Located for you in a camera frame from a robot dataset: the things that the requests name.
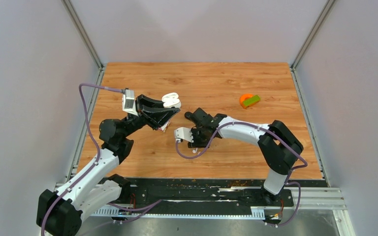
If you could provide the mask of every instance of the gray wall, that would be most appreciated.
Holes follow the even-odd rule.
[[[378,235],[378,1],[338,0],[298,73],[330,182]]]
[[[103,62],[293,62],[326,0],[72,0]]]
[[[96,76],[60,0],[0,0],[0,236],[38,234],[38,196],[63,179],[84,122],[77,86]]]

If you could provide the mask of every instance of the orange object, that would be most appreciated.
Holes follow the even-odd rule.
[[[247,107],[250,107],[250,106],[256,104],[256,103],[260,100],[260,98],[258,98],[258,101],[254,101],[254,102],[246,102],[247,100],[249,100],[249,99],[252,98],[252,97],[254,97],[254,95],[251,94],[251,93],[246,93],[246,94],[242,95],[242,96],[240,97],[240,105],[241,105],[244,109],[247,109]]]

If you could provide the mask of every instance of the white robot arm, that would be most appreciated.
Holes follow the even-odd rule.
[[[303,151],[302,144],[281,121],[272,124],[257,124],[233,119],[224,114],[215,117],[198,108],[194,113],[186,112],[185,117],[191,120],[195,127],[192,129],[178,128],[175,130],[177,143],[188,141],[189,148],[207,148],[213,138],[230,138],[258,146],[270,167],[264,182],[263,197],[268,203],[278,198],[280,191],[290,174],[297,156]],[[274,138],[281,139],[284,144],[276,144]],[[194,157],[202,155],[206,149]]]
[[[130,182],[113,175],[101,186],[95,186],[111,170],[120,165],[131,152],[133,140],[127,136],[145,125],[164,131],[170,119],[180,111],[176,93],[165,95],[161,101],[123,92],[123,119],[105,119],[99,125],[99,139],[104,141],[100,155],[96,155],[74,178],[55,192],[45,190],[38,200],[36,223],[54,236],[76,235],[82,222],[103,205],[114,200],[126,200]]]

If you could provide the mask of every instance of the wooden surface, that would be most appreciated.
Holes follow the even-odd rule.
[[[284,122],[305,147],[302,156],[309,166],[295,171],[293,178],[321,179],[318,163],[302,114],[298,96],[287,63],[109,63],[102,80],[103,86],[135,91],[161,100],[177,92],[181,111],[171,120],[165,133],[148,126],[129,136],[134,146],[129,157],[109,175],[124,177],[174,178],[266,178],[269,170],[258,147],[231,139],[214,139],[201,157],[186,160],[175,151],[174,129],[193,127],[184,118],[186,111],[201,107],[214,116],[227,114],[235,119],[271,123]],[[243,109],[239,97],[253,93],[261,97],[254,106]],[[91,121],[92,133],[99,142],[99,123],[107,118],[122,119],[119,93],[101,90]],[[193,155],[186,142],[179,145],[186,155]],[[86,138],[79,163],[82,169],[96,154]]]

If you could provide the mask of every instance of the green block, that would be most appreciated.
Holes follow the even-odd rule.
[[[260,97],[258,95],[254,95],[253,97],[246,99],[243,102],[243,104],[244,106],[248,107],[248,106],[256,104],[259,101],[260,101]]]

